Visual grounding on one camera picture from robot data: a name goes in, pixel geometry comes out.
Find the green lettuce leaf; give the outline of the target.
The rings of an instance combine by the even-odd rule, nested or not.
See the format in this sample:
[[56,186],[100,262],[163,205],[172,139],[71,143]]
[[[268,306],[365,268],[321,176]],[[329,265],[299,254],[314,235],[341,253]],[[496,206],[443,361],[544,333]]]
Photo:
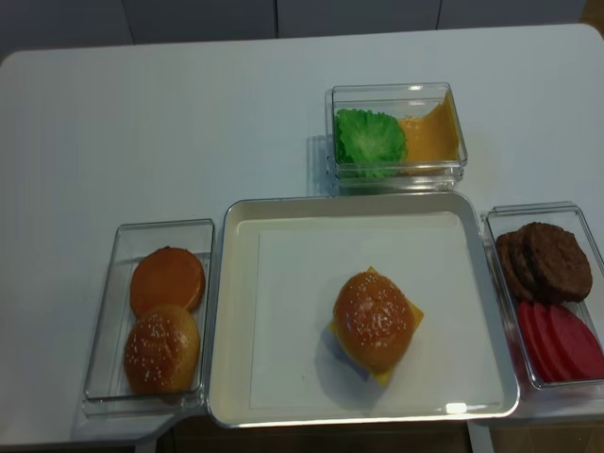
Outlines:
[[335,114],[336,162],[341,178],[386,178],[407,157],[406,135],[383,112],[339,109]]

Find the clear lettuce cheese container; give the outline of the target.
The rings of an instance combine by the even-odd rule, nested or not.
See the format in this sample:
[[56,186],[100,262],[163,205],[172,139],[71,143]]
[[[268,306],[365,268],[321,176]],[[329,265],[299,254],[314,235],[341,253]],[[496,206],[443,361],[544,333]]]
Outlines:
[[[386,178],[341,178],[336,162],[335,114],[339,109],[364,109],[383,112],[397,119],[409,100],[437,96],[448,88],[452,95],[456,123],[461,137],[462,161],[434,164],[401,162],[398,173]],[[325,96],[327,179],[341,193],[404,193],[451,191],[463,179],[468,153],[461,132],[459,115],[449,84],[445,82],[335,86]]]

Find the white metal tray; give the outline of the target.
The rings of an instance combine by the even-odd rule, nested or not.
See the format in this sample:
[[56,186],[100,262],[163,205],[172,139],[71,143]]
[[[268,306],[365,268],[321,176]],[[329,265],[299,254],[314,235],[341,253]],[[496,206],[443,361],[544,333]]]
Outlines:
[[[374,269],[423,313],[387,383],[329,330]],[[208,409],[226,427],[500,418],[519,386],[474,209],[455,192],[242,201],[227,212]]]

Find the white paper liner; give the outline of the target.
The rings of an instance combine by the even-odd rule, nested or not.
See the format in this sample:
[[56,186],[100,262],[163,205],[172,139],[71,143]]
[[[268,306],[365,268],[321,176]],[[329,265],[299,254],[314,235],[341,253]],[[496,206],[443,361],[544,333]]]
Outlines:
[[[328,328],[341,288],[371,268],[425,314],[386,385],[354,366]],[[400,229],[261,234],[253,407],[445,414],[493,409],[502,399],[458,221],[436,216]]]

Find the plain orange bun bottom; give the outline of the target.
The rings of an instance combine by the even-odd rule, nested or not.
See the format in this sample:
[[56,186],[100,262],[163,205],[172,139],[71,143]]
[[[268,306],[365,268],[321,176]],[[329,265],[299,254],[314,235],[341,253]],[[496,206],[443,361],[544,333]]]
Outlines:
[[163,305],[193,312],[206,289],[199,258],[187,249],[166,246],[141,260],[130,282],[130,308],[141,318]]

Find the yellow cheese slice in container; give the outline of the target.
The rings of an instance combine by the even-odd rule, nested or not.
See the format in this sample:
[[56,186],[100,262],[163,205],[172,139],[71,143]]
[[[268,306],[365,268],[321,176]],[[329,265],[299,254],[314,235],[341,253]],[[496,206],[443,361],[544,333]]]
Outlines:
[[448,88],[438,91],[437,96],[409,100],[398,123],[407,146],[403,163],[462,161],[461,137]]

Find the brown patty back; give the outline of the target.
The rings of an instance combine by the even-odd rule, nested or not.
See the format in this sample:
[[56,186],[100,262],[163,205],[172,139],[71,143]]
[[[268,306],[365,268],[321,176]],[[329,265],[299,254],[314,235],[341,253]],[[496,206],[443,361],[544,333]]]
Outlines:
[[516,299],[523,299],[523,286],[515,275],[509,253],[509,234],[505,233],[500,235],[496,239],[495,245],[501,262],[502,271],[511,294]]

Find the brown patty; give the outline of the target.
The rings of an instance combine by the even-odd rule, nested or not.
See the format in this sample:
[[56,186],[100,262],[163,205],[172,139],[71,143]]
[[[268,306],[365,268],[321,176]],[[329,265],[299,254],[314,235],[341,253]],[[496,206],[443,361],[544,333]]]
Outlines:
[[580,302],[592,290],[591,265],[576,236],[546,223],[530,223],[523,242],[528,267],[552,303]]
[[510,236],[509,249],[514,272],[527,292],[525,298],[527,300],[535,300],[538,298],[539,288],[529,269],[528,260],[524,252],[524,240],[527,231],[527,226],[522,226],[514,231]]
[[516,299],[523,299],[523,286],[515,275],[509,253],[509,234],[505,233],[500,235],[496,239],[495,245],[501,262],[502,271],[511,294]]

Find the brown patty middle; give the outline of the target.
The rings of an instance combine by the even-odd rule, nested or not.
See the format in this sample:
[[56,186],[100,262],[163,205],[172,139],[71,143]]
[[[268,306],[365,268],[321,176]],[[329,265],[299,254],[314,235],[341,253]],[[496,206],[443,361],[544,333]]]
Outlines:
[[535,300],[538,298],[539,288],[529,269],[528,260],[524,252],[524,240],[527,231],[527,226],[522,226],[514,231],[510,236],[509,249],[514,272],[527,292],[525,298],[527,300]]

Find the red tomato slice back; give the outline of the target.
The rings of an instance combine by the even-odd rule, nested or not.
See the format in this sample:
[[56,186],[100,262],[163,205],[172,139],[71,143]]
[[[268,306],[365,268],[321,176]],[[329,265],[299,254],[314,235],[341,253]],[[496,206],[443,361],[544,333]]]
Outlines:
[[526,301],[522,301],[517,308],[519,327],[523,336],[523,342],[527,350],[528,357],[530,358],[532,364],[532,368],[535,374],[539,378],[542,378],[544,376],[544,372],[535,349],[534,335],[529,321],[530,314],[532,314],[531,305]]

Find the red tomato slice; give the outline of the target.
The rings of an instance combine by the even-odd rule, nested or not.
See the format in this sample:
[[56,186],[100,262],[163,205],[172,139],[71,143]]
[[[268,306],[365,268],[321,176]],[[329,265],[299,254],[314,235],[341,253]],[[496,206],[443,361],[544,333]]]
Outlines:
[[562,306],[548,309],[548,323],[554,344],[578,379],[603,379],[603,352],[591,330]]
[[547,309],[540,303],[533,304],[534,321],[537,330],[538,343],[541,351],[544,353],[544,361],[551,369],[553,380],[564,381],[567,373],[562,364],[562,360],[556,345],[553,341],[553,335],[547,323]]
[[544,372],[535,349],[534,335],[529,321],[530,314],[532,314],[531,305],[526,301],[522,301],[517,308],[519,327],[523,336],[523,342],[527,350],[528,357],[530,358],[532,364],[532,368],[535,374],[539,378],[542,378],[544,376]]

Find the clear patty tomato container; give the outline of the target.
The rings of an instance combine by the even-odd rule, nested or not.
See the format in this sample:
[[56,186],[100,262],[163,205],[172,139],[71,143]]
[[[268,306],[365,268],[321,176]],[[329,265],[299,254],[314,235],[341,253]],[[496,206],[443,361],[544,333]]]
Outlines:
[[[581,209],[569,202],[495,207],[483,215],[482,221],[489,266],[496,281],[504,319],[504,329],[521,385],[537,392],[564,390],[574,393],[585,392],[602,385],[603,379],[575,378],[569,367],[564,364],[561,355],[560,357],[567,376],[564,381],[553,380],[551,369],[544,361],[545,355],[538,343],[533,313],[534,303],[544,305],[547,309],[548,323],[548,309],[550,307],[562,306],[568,309],[591,330],[603,352],[603,259]],[[511,294],[502,271],[495,242],[500,235],[508,233],[510,243],[510,236],[514,231],[534,222],[555,225],[576,236],[579,246],[586,254],[591,265],[593,275],[592,290],[582,301],[552,303],[544,297],[540,289],[537,299],[527,300],[525,298],[527,292],[524,287],[523,299],[516,299]],[[543,377],[538,377],[535,374],[523,342],[523,336],[517,319],[517,308],[522,301],[526,301],[531,305],[532,314],[529,315],[529,321],[534,335],[536,353],[543,367]]]

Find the clear bun container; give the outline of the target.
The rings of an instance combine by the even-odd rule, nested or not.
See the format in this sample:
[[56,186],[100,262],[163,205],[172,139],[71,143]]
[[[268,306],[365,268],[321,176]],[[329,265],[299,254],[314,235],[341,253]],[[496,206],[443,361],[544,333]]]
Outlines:
[[[89,419],[176,414],[205,403],[204,336],[212,293],[215,227],[210,219],[119,226],[110,254],[92,352],[83,390],[83,412]],[[191,388],[186,392],[135,394],[124,370],[127,337],[140,319],[130,308],[130,282],[141,260],[163,247],[189,250],[201,261],[206,289],[190,314],[201,345]]]

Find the red tomato slice middle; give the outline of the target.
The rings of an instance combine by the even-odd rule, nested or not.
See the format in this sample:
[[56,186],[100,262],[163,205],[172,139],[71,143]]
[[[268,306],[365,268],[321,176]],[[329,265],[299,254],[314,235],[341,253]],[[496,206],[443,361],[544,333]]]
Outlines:
[[562,364],[562,360],[556,345],[553,341],[553,335],[547,323],[547,309],[540,303],[533,304],[534,321],[537,330],[538,343],[541,351],[544,353],[544,361],[551,369],[553,380],[564,381],[567,373]]

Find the brown patty front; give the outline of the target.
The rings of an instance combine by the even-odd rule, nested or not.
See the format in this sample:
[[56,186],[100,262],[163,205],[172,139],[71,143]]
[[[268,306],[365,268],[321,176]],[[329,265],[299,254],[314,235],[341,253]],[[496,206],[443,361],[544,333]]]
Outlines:
[[591,265],[576,236],[546,223],[530,223],[523,242],[528,267],[552,303],[580,302],[592,290]]

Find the red tomato slice front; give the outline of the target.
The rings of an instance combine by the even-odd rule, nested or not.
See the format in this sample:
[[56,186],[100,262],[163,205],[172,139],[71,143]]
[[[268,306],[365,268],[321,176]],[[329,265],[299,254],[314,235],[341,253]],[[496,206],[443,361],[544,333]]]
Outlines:
[[603,352],[591,330],[562,306],[548,309],[548,323],[554,344],[578,379],[603,379]]

